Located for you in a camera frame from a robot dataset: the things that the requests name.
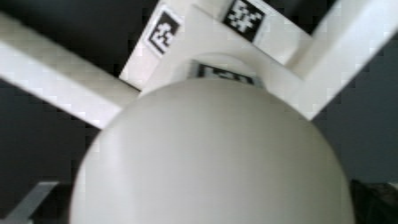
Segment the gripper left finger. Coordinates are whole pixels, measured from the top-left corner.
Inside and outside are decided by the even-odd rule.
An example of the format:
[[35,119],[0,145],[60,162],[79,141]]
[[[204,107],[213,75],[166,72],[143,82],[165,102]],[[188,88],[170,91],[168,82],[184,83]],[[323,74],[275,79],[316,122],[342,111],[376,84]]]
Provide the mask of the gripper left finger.
[[0,219],[0,224],[31,224],[30,216],[56,185],[56,181],[44,181],[37,183],[5,218]]

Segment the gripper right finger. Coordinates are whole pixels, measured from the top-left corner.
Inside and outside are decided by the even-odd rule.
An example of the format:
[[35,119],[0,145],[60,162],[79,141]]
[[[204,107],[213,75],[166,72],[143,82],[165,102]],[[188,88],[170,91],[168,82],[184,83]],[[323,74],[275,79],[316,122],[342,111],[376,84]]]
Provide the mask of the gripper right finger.
[[389,183],[350,182],[355,224],[398,224],[398,188]]

